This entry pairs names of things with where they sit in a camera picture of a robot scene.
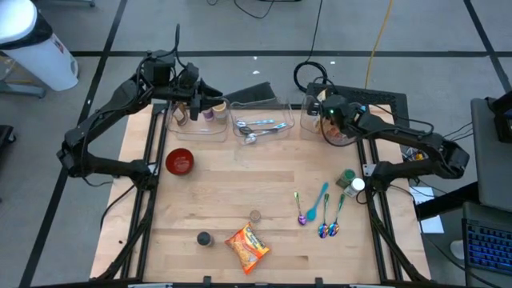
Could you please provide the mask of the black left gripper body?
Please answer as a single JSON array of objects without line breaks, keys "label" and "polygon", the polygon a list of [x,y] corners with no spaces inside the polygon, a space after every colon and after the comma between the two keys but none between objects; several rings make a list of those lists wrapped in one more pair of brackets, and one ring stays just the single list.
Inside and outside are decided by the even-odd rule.
[{"label": "black left gripper body", "polygon": [[198,93],[199,69],[188,62],[178,77],[180,100],[190,108],[190,119],[197,120],[201,107],[201,95]]}]

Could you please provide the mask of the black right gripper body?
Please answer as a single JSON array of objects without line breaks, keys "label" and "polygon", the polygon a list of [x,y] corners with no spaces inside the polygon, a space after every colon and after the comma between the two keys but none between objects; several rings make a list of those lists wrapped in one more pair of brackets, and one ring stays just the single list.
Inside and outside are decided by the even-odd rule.
[{"label": "black right gripper body", "polygon": [[316,130],[323,128],[323,123],[328,121],[332,126],[335,126],[339,130],[348,129],[347,111],[348,101],[345,97],[334,94],[331,96],[318,95],[314,97],[310,112],[316,116],[314,120],[314,127]]}]

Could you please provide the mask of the dark metal spoon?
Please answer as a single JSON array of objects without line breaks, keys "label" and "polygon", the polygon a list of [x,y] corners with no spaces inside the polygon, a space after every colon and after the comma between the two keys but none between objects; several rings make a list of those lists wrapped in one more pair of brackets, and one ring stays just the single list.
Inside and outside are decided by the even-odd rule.
[{"label": "dark metal spoon", "polygon": [[278,124],[276,126],[273,126],[271,128],[256,129],[256,130],[251,129],[248,126],[241,126],[239,128],[239,131],[246,136],[248,136],[250,134],[256,134],[256,135],[275,134],[275,133],[279,132],[281,129],[286,128],[286,127],[287,127],[287,124],[284,122],[284,123]]}]

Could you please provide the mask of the tan lid spice jar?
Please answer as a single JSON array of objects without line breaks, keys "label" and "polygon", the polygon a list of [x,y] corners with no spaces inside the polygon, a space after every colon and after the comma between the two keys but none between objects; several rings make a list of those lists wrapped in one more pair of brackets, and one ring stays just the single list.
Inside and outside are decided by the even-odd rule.
[{"label": "tan lid spice jar", "polygon": [[214,119],[220,124],[226,124],[228,119],[228,105],[227,102],[216,105],[212,108]]}]

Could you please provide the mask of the clear plastic bin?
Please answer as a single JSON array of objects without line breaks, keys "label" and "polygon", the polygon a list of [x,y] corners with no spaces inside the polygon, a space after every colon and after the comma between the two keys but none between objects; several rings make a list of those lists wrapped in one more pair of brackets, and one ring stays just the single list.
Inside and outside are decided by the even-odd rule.
[{"label": "clear plastic bin", "polygon": [[[323,128],[321,128],[320,130],[315,129],[314,120],[316,120],[317,117],[312,115],[312,113],[310,112],[310,109],[312,108],[313,103],[315,101],[314,97],[315,96],[307,95],[302,102],[301,117],[300,117],[300,127],[301,127],[300,135],[301,135],[301,138],[303,138],[305,140],[324,142],[325,135],[323,132]],[[347,137],[349,138],[348,142],[346,142],[345,144],[341,144],[341,145],[337,145],[337,144],[335,144],[335,145],[336,146],[348,146],[349,144],[351,144],[352,142],[354,142],[357,139],[356,136],[354,136],[354,137],[347,136]]]},{"label": "clear plastic bin", "polygon": [[[259,104],[233,104],[231,105],[230,108],[231,122],[233,126],[232,131],[238,143],[244,146],[256,145],[275,140],[283,140],[284,138],[287,138],[289,136],[291,130],[294,128],[295,120],[292,114],[291,105],[288,102],[281,102],[280,100],[275,99],[270,102],[264,102]],[[245,135],[239,131],[240,127],[237,127],[235,124],[235,122],[239,119],[246,122],[264,119],[275,120],[274,124],[249,126],[249,128],[253,130],[271,128],[284,122],[287,124],[287,127],[281,129],[279,132],[275,134],[264,134],[262,136],[258,136],[257,141],[255,143],[245,145]]]},{"label": "clear plastic bin", "polygon": [[226,124],[220,124],[215,121],[207,122],[199,113],[196,121],[190,119],[190,110],[186,108],[189,119],[184,126],[178,126],[173,117],[175,105],[168,105],[168,115],[166,117],[166,128],[174,134],[177,139],[183,141],[202,141],[202,142],[224,142],[227,139],[228,128],[230,125],[230,107],[228,105],[228,119]]}]

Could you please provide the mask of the black flat floor panel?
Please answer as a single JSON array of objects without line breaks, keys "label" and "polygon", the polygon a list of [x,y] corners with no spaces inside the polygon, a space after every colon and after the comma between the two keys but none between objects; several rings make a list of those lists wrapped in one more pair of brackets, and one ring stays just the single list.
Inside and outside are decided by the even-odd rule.
[{"label": "black flat floor panel", "polygon": [[269,82],[262,82],[218,97],[218,100],[228,101],[231,105],[259,104],[275,99],[276,94]]}]

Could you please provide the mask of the black perforated computer case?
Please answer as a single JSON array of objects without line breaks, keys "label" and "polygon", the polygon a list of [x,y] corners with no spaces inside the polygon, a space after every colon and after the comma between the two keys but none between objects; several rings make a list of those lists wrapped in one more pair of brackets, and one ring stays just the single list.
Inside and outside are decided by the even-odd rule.
[{"label": "black perforated computer case", "polygon": [[365,90],[349,86],[336,86],[335,88],[349,102],[371,105],[377,104],[379,106],[388,105],[390,111],[394,113],[393,119],[395,123],[407,128],[410,127],[408,121],[407,97],[405,94],[380,90]]}]

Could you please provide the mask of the green lid glass jar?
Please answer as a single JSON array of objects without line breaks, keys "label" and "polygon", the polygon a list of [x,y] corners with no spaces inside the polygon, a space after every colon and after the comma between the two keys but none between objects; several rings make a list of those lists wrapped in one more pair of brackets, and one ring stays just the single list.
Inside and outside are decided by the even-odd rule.
[{"label": "green lid glass jar", "polygon": [[338,177],[338,180],[336,181],[336,185],[340,186],[341,188],[345,189],[347,188],[352,181],[357,177],[356,173],[352,169],[345,169],[340,176]]}]

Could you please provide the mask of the red bowl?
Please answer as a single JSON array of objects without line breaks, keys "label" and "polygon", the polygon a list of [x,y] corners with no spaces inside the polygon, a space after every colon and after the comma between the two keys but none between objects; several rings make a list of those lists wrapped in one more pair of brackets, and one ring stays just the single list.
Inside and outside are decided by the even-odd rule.
[{"label": "red bowl", "polygon": [[166,170],[171,174],[183,176],[194,168],[194,156],[185,148],[177,148],[168,153],[165,160]]}]

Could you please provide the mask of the teal plastic spoon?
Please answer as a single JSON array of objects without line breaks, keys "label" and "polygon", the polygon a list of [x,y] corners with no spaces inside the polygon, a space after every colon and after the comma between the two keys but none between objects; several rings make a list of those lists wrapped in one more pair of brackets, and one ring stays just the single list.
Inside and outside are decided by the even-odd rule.
[{"label": "teal plastic spoon", "polygon": [[320,189],[320,192],[319,192],[319,194],[318,194],[318,196],[317,196],[317,198],[316,198],[316,200],[314,202],[314,204],[306,212],[306,219],[309,222],[312,222],[313,220],[316,219],[318,205],[319,205],[320,201],[323,199],[324,194],[327,192],[328,187],[329,187],[329,183],[328,182],[324,182],[323,185],[322,185],[322,188]]}]

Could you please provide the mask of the iridescent spoon purple bowl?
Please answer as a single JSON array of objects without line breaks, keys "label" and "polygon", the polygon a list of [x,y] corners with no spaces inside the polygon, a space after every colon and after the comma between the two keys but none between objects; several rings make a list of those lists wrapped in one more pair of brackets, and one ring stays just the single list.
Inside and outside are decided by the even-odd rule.
[{"label": "iridescent spoon purple bowl", "polygon": [[302,213],[302,210],[301,210],[299,192],[297,192],[297,191],[294,192],[294,199],[295,199],[295,202],[296,202],[296,205],[297,205],[297,208],[298,208],[298,223],[301,226],[304,226],[306,224],[306,222],[307,222],[307,219],[306,219],[306,216]]}]

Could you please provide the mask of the iridescent rainbow spoon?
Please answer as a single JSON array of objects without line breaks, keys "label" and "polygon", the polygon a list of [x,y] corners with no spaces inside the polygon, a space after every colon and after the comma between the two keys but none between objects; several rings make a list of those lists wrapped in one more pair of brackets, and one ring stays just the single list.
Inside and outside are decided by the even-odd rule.
[{"label": "iridescent rainbow spoon", "polygon": [[346,196],[344,194],[340,195],[340,199],[338,201],[338,209],[336,213],[335,220],[329,225],[328,235],[333,237],[335,236],[339,231],[339,224],[338,224],[338,218],[340,216],[344,201],[346,199]]},{"label": "iridescent rainbow spoon", "polygon": [[329,198],[330,195],[328,193],[325,193],[323,197],[322,224],[318,227],[318,236],[320,238],[326,238],[328,234],[328,225],[326,224],[326,213],[328,210]]}]

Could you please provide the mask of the black desk support bar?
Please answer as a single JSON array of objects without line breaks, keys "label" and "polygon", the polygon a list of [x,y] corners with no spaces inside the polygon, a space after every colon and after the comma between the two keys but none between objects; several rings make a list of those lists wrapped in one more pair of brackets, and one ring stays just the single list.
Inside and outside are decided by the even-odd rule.
[{"label": "black desk support bar", "polygon": [[416,205],[418,220],[433,218],[462,207],[465,202],[480,204],[478,183],[473,182],[439,197]]}]

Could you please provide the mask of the white paper sheet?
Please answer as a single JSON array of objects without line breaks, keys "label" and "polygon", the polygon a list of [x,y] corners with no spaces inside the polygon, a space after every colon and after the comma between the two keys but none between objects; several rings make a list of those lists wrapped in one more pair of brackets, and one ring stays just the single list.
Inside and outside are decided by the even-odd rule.
[{"label": "white paper sheet", "polygon": [[[434,199],[433,190],[430,187],[411,186],[410,192],[414,198],[414,204],[418,206],[426,201]],[[422,232],[425,234],[444,234],[442,220],[439,216],[421,220]]]}]

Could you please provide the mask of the orange ramen noodle packet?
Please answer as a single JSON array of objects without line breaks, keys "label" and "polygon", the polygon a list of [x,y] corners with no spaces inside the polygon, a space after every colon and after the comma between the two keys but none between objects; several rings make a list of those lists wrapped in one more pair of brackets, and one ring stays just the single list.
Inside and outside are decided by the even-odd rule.
[{"label": "orange ramen noodle packet", "polygon": [[255,234],[250,222],[225,240],[225,244],[238,256],[245,275],[249,275],[270,252],[270,248]]}]

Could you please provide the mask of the white trash can black liner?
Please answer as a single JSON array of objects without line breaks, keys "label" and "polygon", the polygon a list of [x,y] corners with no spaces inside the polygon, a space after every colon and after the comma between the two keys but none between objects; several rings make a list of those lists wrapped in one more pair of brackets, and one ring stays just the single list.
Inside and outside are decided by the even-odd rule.
[{"label": "white trash can black liner", "polygon": [[52,90],[78,84],[78,62],[31,0],[0,0],[0,51]]}]

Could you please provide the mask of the grey metal cart base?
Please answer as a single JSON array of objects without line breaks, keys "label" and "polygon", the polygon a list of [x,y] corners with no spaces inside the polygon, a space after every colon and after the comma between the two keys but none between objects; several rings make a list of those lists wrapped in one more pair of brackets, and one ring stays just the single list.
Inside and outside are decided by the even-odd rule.
[{"label": "grey metal cart base", "polygon": [[8,82],[6,80],[0,80],[0,93],[24,94],[37,98],[44,98],[46,96],[46,90],[39,86],[25,83]]}]

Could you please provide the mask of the black desk device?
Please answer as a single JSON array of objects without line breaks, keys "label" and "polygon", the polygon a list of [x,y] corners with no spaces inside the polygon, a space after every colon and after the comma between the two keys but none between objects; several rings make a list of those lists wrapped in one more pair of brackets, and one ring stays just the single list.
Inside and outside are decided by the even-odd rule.
[{"label": "black desk device", "polygon": [[500,98],[486,98],[494,114],[494,125],[500,142],[512,143],[512,90]]}]

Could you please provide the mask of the white computer mouse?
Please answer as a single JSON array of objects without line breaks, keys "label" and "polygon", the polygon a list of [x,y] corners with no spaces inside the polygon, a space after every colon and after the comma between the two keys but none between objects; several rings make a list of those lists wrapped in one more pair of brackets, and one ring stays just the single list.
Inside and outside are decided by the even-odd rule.
[{"label": "white computer mouse", "polygon": [[454,240],[450,244],[450,252],[453,256],[456,257],[456,259],[464,260],[465,259],[465,252],[464,252],[464,242],[463,240]]}]

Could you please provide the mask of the black chair caster base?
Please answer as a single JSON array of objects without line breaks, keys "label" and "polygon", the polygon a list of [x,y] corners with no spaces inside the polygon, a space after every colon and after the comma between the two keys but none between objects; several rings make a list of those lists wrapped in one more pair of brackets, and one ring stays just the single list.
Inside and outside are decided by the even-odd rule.
[{"label": "black chair caster base", "polygon": [[16,140],[14,128],[12,126],[0,125],[0,146],[14,143]]}]

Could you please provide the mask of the backlit keyboard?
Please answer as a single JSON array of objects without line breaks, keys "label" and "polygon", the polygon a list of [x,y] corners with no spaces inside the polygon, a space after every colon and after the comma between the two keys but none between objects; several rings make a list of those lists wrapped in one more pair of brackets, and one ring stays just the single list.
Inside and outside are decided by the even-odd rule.
[{"label": "backlit keyboard", "polygon": [[470,272],[512,282],[512,213],[466,202],[462,206],[465,264]]}]

